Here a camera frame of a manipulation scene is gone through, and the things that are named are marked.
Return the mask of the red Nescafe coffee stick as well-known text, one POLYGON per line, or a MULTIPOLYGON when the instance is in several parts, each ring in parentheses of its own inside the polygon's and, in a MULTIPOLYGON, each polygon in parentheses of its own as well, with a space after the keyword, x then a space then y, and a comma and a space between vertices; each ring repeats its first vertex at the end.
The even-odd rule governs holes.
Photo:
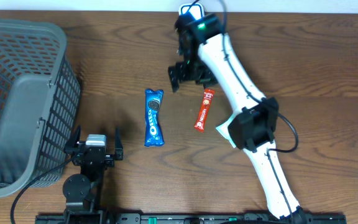
POLYGON ((212 102, 214 94, 215 94, 214 90, 211 90, 208 88, 206 88, 204 90, 200 110, 199 110, 198 117, 197 117, 197 120, 194 125, 194 128, 201 133, 204 132, 206 118, 208 116, 208 111, 211 106, 211 102, 212 102))

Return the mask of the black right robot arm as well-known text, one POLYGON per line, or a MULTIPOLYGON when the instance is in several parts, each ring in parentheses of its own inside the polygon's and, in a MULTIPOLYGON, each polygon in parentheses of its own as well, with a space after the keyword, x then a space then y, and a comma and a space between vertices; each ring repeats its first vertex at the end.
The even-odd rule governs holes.
POLYGON ((208 87, 218 84, 232 108, 231 117, 217 127, 233 147, 248 156, 264 190, 269 212, 288 223, 306 223, 306 215, 291 192, 277 154, 274 132, 279 112, 252 82, 237 58, 224 24, 214 14, 195 19, 189 12, 175 22, 178 54, 184 61, 168 68, 173 91, 184 81, 208 87))

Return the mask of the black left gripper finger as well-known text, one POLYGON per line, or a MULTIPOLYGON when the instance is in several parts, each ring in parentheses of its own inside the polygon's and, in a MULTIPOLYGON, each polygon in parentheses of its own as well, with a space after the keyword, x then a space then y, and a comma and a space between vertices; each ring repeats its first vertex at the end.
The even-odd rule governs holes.
POLYGON ((76 152, 80 140, 81 127, 78 126, 64 146, 64 152, 76 152))
POLYGON ((115 130, 114 158, 116 161, 122 161, 124 158, 124 148, 122 145, 122 141, 121 141, 121 137, 120 137, 118 128, 116 128, 116 130, 115 130))

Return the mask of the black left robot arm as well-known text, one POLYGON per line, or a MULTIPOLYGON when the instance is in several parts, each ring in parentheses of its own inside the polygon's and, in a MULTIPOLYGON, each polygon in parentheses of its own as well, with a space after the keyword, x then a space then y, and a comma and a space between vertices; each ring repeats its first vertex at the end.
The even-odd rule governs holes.
POLYGON ((81 141, 80 133, 81 128, 77 127, 64 147, 73 165, 80 167, 80 173, 69 176, 63 184, 66 198, 63 223, 114 223, 114 215, 101 208, 100 201, 105 170, 124 158, 119 131, 115 132, 113 154, 106 152, 105 135, 90 134, 81 141))

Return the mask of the white teal wet wipes pack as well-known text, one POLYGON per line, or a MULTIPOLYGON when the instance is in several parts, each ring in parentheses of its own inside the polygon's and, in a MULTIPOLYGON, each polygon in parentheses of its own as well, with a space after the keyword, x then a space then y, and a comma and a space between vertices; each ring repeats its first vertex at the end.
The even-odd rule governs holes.
POLYGON ((219 126, 216 126, 216 130, 219 132, 219 134, 224 139, 229 141, 230 145, 233 148, 236 148, 237 146, 235 145, 234 141, 230 137, 229 130, 228 130, 228 126, 230 125, 231 122, 232 122, 232 118, 229 118, 227 121, 223 122, 223 124, 220 124, 219 126))

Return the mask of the blue Oreo cookie pack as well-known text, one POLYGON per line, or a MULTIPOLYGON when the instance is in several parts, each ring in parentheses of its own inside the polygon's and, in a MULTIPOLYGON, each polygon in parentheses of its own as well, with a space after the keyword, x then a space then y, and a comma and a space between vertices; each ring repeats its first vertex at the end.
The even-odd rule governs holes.
POLYGON ((163 90, 145 90, 145 141, 144 146, 163 146, 163 134, 158 115, 163 99, 163 90))

